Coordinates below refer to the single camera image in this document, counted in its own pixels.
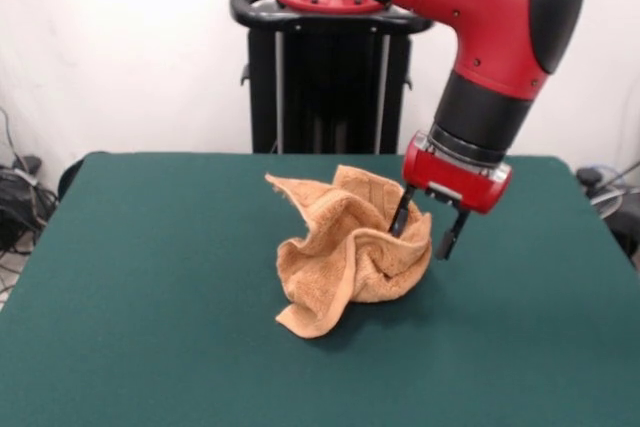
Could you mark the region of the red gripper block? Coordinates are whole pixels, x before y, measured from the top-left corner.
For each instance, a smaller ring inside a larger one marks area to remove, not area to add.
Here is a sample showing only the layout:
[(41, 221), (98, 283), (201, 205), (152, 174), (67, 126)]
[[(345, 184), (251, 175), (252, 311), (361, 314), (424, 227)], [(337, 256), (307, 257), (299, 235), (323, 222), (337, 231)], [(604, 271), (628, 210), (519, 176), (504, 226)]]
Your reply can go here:
[(436, 249), (438, 260), (448, 260), (470, 216), (470, 211), (487, 214), (502, 198), (512, 168), (502, 162), (482, 167), (452, 157), (432, 142), (425, 131), (417, 131), (408, 144), (402, 168), (405, 186), (389, 227), (389, 234), (401, 236), (409, 218), (415, 189), (434, 192), (462, 209), (445, 231)]

